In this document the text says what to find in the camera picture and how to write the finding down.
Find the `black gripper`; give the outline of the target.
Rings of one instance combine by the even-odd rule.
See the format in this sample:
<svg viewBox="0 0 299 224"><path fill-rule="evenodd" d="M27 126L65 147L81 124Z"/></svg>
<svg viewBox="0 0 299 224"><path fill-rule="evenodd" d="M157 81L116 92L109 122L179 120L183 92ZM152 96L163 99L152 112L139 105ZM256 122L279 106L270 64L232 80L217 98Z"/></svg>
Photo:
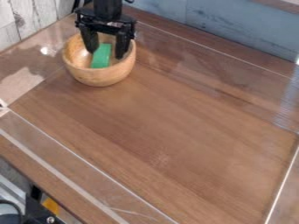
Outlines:
<svg viewBox="0 0 299 224"><path fill-rule="evenodd" d="M129 47L129 41L136 37L136 20L125 14L112 19L100 18L88 8L77 8L75 13L75 26L80 30L87 51L93 53L99 49L97 32L116 35L115 55L116 59L121 60Z"/></svg>

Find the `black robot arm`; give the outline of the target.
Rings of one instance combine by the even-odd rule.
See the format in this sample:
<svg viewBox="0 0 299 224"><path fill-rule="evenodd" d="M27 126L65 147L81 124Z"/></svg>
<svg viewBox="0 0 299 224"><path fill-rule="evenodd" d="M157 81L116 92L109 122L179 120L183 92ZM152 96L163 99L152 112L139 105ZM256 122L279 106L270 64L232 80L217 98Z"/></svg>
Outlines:
<svg viewBox="0 0 299 224"><path fill-rule="evenodd" d="M115 55L120 60L136 37L136 20L123 13L123 1L129 4L135 0L93 0L92 8L75 10L75 26L79 28L85 49L93 53L99 48L99 34L116 37Z"/></svg>

